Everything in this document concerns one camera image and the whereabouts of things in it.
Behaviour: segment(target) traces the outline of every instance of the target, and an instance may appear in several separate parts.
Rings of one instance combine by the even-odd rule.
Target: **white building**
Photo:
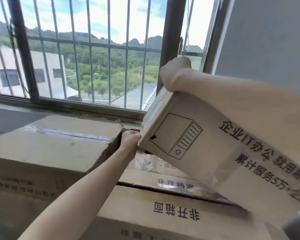
[[[7,75],[9,77],[10,85],[14,96],[24,97],[23,89],[21,86],[20,79],[23,81],[23,84],[28,90],[27,82],[25,79],[24,71],[22,68],[22,62],[20,58],[19,51],[16,50],[16,56],[19,62],[21,77],[18,77],[16,70],[16,62],[13,55],[13,51],[10,48],[1,47],[1,52],[4,57],[4,62],[7,70]],[[37,86],[39,90],[39,95],[42,97],[50,98],[48,78],[46,74],[46,69],[44,65],[44,56],[42,52],[31,51],[32,63],[34,67],[35,79],[37,81]],[[52,97],[55,99],[64,99],[64,91],[62,86],[62,73],[60,69],[59,55],[46,53],[48,72],[51,82]],[[64,77],[66,77],[66,72],[62,70]],[[4,73],[4,68],[0,59],[0,93],[11,95],[8,82]],[[68,87],[66,85],[66,94],[67,97],[78,96],[78,91]]]

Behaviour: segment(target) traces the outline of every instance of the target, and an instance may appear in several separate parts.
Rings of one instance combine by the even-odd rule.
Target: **left hand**
[[[120,148],[128,153],[128,160],[131,161],[138,149],[138,141],[141,138],[140,132],[134,130],[125,131],[122,134]]]

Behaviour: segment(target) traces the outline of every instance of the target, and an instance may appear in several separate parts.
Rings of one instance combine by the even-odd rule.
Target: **building window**
[[[44,79],[44,70],[43,69],[34,69],[34,77],[37,83],[45,83]]]
[[[52,71],[53,71],[53,77],[54,78],[62,77],[61,69],[52,69]]]
[[[19,81],[17,70],[15,70],[15,69],[8,69],[6,71],[7,71],[7,75],[8,75],[8,78],[9,78],[10,86],[20,85],[20,81]],[[5,73],[4,73],[4,70],[2,70],[2,69],[0,69],[0,78],[1,78],[1,81],[2,81],[2,86],[3,87],[8,87],[9,84],[8,84],[7,77],[6,77]]]

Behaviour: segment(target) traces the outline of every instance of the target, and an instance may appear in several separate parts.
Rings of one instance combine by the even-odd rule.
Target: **cloud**
[[[195,0],[189,29],[191,45],[203,48],[208,31],[214,0]],[[10,18],[8,5],[4,0],[8,18]],[[69,0],[54,0],[56,20],[59,32],[70,32],[71,19]],[[110,0],[110,27],[111,40],[122,44],[126,41],[127,31],[127,0]],[[151,0],[148,36],[163,35],[164,18],[167,0]],[[37,0],[40,24],[43,30],[55,30],[51,1]],[[108,37],[108,0],[89,0],[91,33],[98,38]],[[33,0],[21,0],[25,25],[28,28],[37,26]],[[86,0],[72,0],[74,28],[77,32],[88,32],[88,17]],[[129,40],[136,38],[144,42],[146,34],[148,0],[130,1]],[[0,5],[0,20],[4,16]],[[185,36],[187,24],[187,6],[185,10],[182,36]]]

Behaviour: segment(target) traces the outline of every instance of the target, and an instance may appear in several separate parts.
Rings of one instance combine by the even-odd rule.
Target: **corrugated roof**
[[[156,98],[157,84],[145,83],[143,87],[142,109],[147,111]],[[141,85],[127,92],[126,109],[140,110]],[[111,106],[124,108],[124,95],[111,101]]]

